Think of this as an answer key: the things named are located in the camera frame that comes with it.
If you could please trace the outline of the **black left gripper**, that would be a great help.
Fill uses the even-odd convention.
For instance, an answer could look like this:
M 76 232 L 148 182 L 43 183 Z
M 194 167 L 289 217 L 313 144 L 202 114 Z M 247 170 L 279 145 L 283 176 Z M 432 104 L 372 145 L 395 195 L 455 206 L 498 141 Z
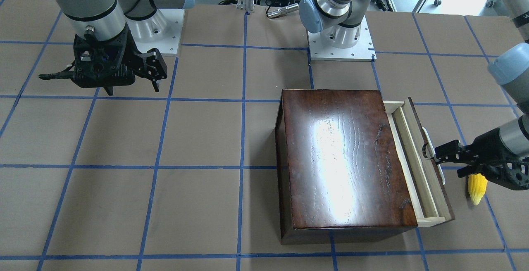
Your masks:
M 484 163 L 511 157 L 510 151 L 501 139 L 499 128 L 476 137 L 470 145 L 463 145 L 461 141 L 453 140 L 433 148 L 430 143 L 426 143 L 422 147 L 422 154 L 425 159 L 433 160 L 435 164 L 445 162 L 467 164 L 468 166 L 457 170 L 459 178 L 470 175 L 484 176 Z

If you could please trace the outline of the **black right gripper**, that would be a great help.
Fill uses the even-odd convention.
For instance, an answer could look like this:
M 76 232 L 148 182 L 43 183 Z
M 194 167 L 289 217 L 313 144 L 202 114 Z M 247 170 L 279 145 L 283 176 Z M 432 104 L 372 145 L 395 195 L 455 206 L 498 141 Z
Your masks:
M 134 83 L 132 62 L 138 60 L 136 75 L 151 81 L 155 92 L 167 78 L 167 64 L 159 49 L 146 53 L 132 48 L 131 34 L 123 30 L 115 38 L 103 42 L 74 38 L 74 83 L 78 86 L 101 86 L 113 96 L 114 86 Z

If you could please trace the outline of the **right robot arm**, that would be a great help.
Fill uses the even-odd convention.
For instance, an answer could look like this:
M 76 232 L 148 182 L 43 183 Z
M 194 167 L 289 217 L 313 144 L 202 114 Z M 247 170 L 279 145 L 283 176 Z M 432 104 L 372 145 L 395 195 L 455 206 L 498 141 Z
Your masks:
M 130 86 L 136 77 L 151 82 L 154 91 L 168 77 L 157 45 L 171 36 L 174 25 L 163 9 L 184 10 L 196 0 L 55 0 L 75 31 L 73 62 L 41 80 L 70 80 L 81 88 Z

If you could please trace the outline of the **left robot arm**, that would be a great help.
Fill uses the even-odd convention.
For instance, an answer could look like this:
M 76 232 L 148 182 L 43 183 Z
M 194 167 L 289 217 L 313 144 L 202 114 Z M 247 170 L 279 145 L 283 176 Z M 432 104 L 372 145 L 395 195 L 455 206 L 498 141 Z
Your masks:
M 470 145 L 454 140 L 439 145 L 425 158 L 437 164 L 464 163 L 458 177 L 482 174 L 489 181 L 507 181 L 520 189 L 528 179 L 528 0 L 503 0 L 525 43 L 503 53 L 488 65 L 496 83 L 514 99 L 523 115 L 482 134 Z M 299 17 L 310 33 L 355 28 L 366 7 L 359 0 L 301 0 Z

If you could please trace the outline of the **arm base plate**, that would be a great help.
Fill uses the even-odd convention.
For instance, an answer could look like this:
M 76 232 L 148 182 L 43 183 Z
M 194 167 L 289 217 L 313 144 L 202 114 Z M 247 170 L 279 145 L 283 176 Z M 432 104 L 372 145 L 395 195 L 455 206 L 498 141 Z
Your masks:
M 316 61 L 374 62 L 377 60 L 368 21 L 353 28 L 333 26 L 320 33 L 307 32 L 310 58 Z
M 126 19 L 138 50 L 157 48 L 163 56 L 178 56 L 185 17 L 184 9 L 158 9 L 148 19 Z

